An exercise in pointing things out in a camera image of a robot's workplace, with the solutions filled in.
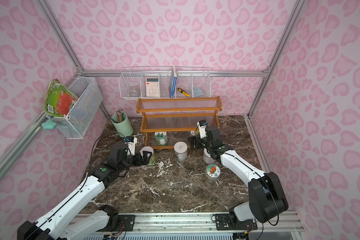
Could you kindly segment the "green jar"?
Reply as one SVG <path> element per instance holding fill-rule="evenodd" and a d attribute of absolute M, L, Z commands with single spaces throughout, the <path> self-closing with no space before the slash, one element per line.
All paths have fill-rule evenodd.
<path fill-rule="evenodd" d="M 143 147 L 140 150 L 142 165 L 152 166 L 156 163 L 156 155 L 152 147 Z"/>

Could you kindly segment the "seed jar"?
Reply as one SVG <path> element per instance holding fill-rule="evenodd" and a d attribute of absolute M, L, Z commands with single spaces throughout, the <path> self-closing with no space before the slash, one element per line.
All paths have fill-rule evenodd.
<path fill-rule="evenodd" d="M 188 145 L 185 142 L 177 142 L 174 151 L 178 161 L 185 161 L 188 156 Z"/>
<path fill-rule="evenodd" d="M 207 149 L 204 149 L 203 160 L 208 165 L 215 163 L 215 160 L 211 157 Z"/>

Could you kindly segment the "red-lid jar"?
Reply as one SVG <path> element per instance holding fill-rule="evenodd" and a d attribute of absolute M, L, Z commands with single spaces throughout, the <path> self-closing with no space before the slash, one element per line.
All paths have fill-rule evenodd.
<path fill-rule="evenodd" d="M 210 164 L 206 167 L 205 177 L 207 183 L 214 184 L 219 179 L 220 175 L 221 170 L 217 165 Z"/>

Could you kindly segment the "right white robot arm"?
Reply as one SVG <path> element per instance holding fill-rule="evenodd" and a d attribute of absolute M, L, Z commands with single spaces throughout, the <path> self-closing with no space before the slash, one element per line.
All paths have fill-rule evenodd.
<path fill-rule="evenodd" d="M 233 208 L 231 213 L 244 222 L 255 219 L 266 223 L 289 209 L 281 181 L 274 172 L 266 173 L 244 160 L 234 149 L 224 144 L 215 126 L 197 123 L 199 133 L 189 137 L 192 149 L 206 149 L 212 159 L 230 169 L 248 188 L 249 200 Z"/>

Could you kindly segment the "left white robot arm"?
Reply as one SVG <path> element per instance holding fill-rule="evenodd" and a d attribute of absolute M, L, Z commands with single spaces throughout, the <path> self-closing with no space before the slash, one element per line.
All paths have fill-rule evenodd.
<path fill-rule="evenodd" d="M 33 223 L 25 221 L 17 230 L 19 240 L 83 240 L 95 232 L 109 232 L 111 238 L 133 230 L 135 216 L 121 217 L 110 205 L 103 205 L 89 217 L 71 224 L 74 217 L 120 174 L 130 167 L 150 163 L 153 152 L 135 154 L 130 144 L 116 144 L 110 154 L 88 173 L 82 183 L 52 210 Z"/>

